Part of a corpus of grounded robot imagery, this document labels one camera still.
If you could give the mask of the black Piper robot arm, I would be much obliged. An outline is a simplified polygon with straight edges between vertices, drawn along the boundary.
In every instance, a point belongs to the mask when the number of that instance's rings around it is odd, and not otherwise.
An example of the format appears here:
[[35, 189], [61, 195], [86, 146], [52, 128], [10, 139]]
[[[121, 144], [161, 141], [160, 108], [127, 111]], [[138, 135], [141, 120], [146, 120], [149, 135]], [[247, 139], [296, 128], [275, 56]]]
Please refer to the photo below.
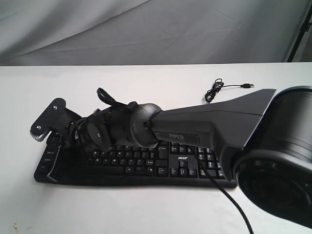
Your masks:
[[312, 225], [312, 89], [262, 89], [228, 101], [162, 110], [112, 99], [88, 117], [51, 106], [49, 130], [71, 148], [107, 151], [114, 145], [151, 148], [173, 141], [212, 149], [226, 179], [262, 210]]

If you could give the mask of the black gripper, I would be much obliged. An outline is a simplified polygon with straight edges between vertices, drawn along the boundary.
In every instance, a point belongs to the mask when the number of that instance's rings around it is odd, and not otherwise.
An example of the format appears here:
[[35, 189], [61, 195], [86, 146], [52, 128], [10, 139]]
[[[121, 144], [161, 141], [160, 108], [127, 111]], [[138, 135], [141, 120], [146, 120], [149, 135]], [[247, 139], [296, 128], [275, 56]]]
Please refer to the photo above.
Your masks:
[[[68, 137], [63, 140], [63, 147], [80, 152], [94, 150], [107, 152], [115, 145], [134, 146], [130, 131], [133, 110], [129, 107], [109, 107], [97, 110], [88, 117], [81, 117], [70, 111], [72, 119], [68, 125]], [[46, 154], [51, 159], [47, 178], [58, 182], [61, 175], [59, 152], [62, 136], [59, 133], [51, 133], [46, 143]]]

